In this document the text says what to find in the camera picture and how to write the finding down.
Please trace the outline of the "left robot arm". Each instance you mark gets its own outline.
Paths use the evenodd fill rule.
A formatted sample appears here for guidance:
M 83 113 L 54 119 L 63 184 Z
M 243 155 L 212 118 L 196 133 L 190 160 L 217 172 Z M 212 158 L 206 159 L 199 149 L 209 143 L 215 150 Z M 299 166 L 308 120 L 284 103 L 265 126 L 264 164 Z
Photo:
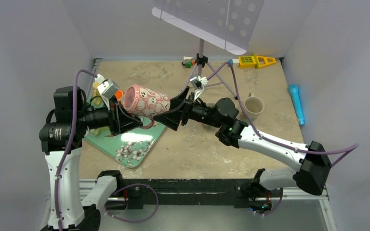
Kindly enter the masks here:
M 50 174 L 51 210 L 48 231 L 97 231 L 109 196 L 124 192 L 122 174 L 104 170 L 85 199 L 80 196 L 79 161 L 86 131 L 108 127 L 119 135 L 142 126 L 116 99 L 101 108 L 87 102 L 84 90 L 63 87 L 53 95 L 55 108 L 46 118 L 39 138 Z

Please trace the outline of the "cream dragon mug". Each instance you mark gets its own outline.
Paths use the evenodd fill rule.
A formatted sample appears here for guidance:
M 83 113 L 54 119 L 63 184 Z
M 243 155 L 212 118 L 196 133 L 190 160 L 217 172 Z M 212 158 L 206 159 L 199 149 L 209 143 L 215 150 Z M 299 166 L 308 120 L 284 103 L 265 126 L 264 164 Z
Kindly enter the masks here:
M 213 102 L 207 102 L 205 103 L 207 107 L 214 107 L 215 106 L 215 103 Z M 205 131 L 214 131 L 216 129 L 216 127 L 213 127 L 211 126 L 211 121 L 212 121 L 212 117 L 211 115 L 207 116 L 207 121 L 208 121 L 208 124 L 203 124 L 202 127 Z

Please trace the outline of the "pink skull mug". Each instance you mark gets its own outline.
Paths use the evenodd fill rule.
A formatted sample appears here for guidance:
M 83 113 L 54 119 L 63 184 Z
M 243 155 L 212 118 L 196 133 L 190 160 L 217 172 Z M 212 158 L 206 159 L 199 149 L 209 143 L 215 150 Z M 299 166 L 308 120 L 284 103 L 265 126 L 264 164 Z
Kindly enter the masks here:
M 151 122 L 141 126 L 149 129 L 155 124 L 154 116 L 170 110 L 171 100 L 166 94 L 133 84 L 123 96 L 122 107 L 128 114 L 149 118 Z

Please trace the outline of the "cream coral shell mug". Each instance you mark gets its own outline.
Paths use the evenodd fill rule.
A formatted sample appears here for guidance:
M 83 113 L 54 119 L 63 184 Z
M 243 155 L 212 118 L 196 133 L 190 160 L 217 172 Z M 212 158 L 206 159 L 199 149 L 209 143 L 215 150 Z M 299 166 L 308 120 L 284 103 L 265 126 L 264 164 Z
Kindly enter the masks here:
M 260 98 L 254 96 L 253 93 L 249 93 L 243 105 L 246 109 L 245 117 L 249 117 L 252 121 L 257 119 L 264 111 L 264 102 Z

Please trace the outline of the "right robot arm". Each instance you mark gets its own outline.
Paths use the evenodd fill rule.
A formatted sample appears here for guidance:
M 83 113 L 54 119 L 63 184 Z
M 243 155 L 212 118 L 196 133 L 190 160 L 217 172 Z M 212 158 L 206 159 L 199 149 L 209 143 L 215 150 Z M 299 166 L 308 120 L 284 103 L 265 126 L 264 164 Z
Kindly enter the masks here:
M 226 145 L 255 151 L 287 165 L 286 168 L 261 169 L 251 183 L 252 192 L 262 196 L 276 188 L 297 186 L 311 195 L 321 195 L 331 162 L 318 142 L 295 143 L 266 133 L 256 134 L 253 127 L 237 118 L 239 111 L 229 98 L 219 99 L 214 106 L 188 96 L 189 87 L 171 99 L 169 111 L 153 117 L 157 122 L 177 130 L 188 120 L 217 128 L 215 136 Z

